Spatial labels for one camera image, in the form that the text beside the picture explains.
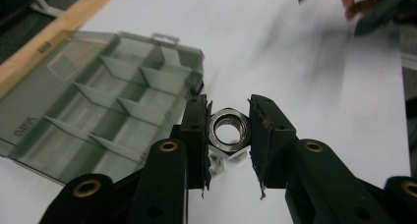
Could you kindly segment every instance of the wooden strip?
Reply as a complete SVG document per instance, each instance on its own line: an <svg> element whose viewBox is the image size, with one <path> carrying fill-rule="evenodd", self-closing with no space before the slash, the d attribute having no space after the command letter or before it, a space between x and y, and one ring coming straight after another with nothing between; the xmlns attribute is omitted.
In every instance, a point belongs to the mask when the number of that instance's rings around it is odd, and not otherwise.
<svg viewBox="0 0 417 224"><path fill-rule="evenodd" d="M0 66L0 99L109 0L78 0Z"/></svg>

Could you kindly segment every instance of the dark floor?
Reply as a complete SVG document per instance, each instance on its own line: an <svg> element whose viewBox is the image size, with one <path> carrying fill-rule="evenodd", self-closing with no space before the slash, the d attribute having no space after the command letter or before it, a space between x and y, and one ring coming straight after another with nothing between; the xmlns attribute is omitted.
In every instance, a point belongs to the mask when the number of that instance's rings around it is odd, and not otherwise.
<svg viewBox="0 0 417 224"><path fill-rule="evenodd" d="M66 10L77 0L46 1L52 7ZM52 18L31 10L30 3L31 0L0 0L0 64L53 21ZM417 28L401 27L400 37L402 53L417 56ZM414 70L403 68L406 100L417 97L417 61L413 66ZM417 175L417 146L411 153L415 154L411 161L415 161L412 167L416 168L413 174Z"/></svg>

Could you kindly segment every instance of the white table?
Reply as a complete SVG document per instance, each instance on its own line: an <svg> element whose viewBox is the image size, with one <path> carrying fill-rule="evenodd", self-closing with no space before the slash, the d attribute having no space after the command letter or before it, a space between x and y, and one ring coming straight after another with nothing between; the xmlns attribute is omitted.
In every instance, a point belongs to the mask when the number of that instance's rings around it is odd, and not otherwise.
<svg viewBox="0 0 417 224"><path fill-rule="evenodd" d="M399 44L390 28L354 39L343 14L339 0L112 0L82 30L161 32L201 48L212 112L248 114L252 93L269 97L300 139L327 143L382 187L409 175ZM191 191L189 223L291 223L284 191L259 200L251 165L226 163L205 199ZM5 159L0 176L4 223L35 222L60 190Z"/></svg>

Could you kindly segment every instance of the white tabletop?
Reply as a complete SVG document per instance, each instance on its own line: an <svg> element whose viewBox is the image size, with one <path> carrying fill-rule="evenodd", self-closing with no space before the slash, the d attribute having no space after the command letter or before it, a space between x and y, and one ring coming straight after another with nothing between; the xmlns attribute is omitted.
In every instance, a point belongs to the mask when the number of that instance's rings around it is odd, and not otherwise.
<svg viewBox="0 0 417 224"><path fill-rule="evenodd" d="M360 179L409 175L399 44L391 28L353 38L339 0L112 0L82 30L161 32L205 53L212 112L271 98L300 139L328 144ZM261 196L250 159L191 191L190 223L291 223L284 191ZM56 184L0 160L0 220L34 223Z"/></svg>

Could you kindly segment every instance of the human hand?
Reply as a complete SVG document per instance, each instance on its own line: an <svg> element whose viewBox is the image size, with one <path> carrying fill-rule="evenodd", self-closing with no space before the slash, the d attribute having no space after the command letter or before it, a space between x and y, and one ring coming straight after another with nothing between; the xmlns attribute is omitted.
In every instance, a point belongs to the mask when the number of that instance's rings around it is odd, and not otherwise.
<svg viewBox="0 0 417 224"><path fill-rule="evenodd" d="M371 10L377 0L362 0L355 3L355 0L341 0L345 8L345 17L352 20L357 14L365 14Z"/></svg>

